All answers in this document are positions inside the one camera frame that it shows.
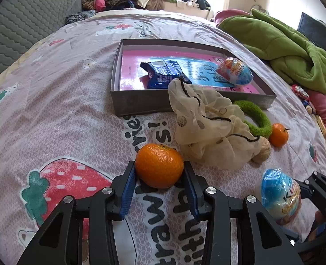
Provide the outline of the person's hand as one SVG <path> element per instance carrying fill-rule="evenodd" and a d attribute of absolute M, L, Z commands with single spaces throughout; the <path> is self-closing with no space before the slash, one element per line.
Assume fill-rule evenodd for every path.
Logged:
<path fill-rule="evenodd" d="M 308 236 L 308 241 L 316 240 L 320 236 L 326 227 L 326 217 L 320 212 L 316 211 L 315 221 L 312 225 L 311 232 Z"/>

